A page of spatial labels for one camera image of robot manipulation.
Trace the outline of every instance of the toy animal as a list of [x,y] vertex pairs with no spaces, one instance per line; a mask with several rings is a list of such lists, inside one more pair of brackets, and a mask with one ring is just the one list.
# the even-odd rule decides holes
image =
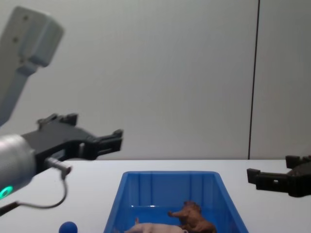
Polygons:
[[177,217],[180,228],[194,233],[217,233],[216,227],[201,214],[201,208],[193,201],[185,201],[181,211],[168,212],[170,217]]
[[188,231],[174,225],[139,223],[136,218],[135,225],[124,233],[188,233]]

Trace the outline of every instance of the toy pig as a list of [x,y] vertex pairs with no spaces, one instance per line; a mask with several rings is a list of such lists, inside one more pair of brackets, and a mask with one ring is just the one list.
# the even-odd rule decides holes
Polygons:
[[174,225],[139,223],[136,219],[135,225],[124,233],[188,233],[188,231]]

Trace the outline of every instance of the white table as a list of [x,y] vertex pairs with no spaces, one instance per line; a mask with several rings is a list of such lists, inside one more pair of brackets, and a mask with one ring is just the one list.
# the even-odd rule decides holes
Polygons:
[[[67,180],[69,195],[59,207],[35,210],[18,207],[0,217],[2,233],[58,233],[65,221],[78,225],[79,233],[104,231],[121,176],[125,171],[198,170],[218,172],[250,233],[311,232],[311,196],[293,198],[286,193],[256,190],[247,182],[246,169],[287,172],[284,160],[168,160],[168,161],[68,161],[73,171]],[[59,173],[48,170],[25,188],[0,201],[49,204],[63,194]]]

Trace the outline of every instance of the gray cable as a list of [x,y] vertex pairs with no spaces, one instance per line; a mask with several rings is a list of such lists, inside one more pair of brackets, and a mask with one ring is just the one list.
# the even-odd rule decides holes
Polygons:
[[67,186],[66,180],[62,179],[62,183],[64,186],[64,196],[58,203],[54,205],[36,205],[36,204],[31,204],[31,203],[26,203],[26,202],[19,202],[19,201],[17,203],[19,206],[26,206],[30,208],[36,208],[36,209],[51,209],[51,208],[57,207],[65,201],[67,194],[68,194],[68,186]]

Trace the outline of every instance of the green led light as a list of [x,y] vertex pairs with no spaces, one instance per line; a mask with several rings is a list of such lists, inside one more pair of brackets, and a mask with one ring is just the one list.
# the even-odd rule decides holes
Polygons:
[[12,186],[5,187],[0,192],[0,199],[5,198],[6,196],[8,196],[12,191],[13,191],[13,187]]

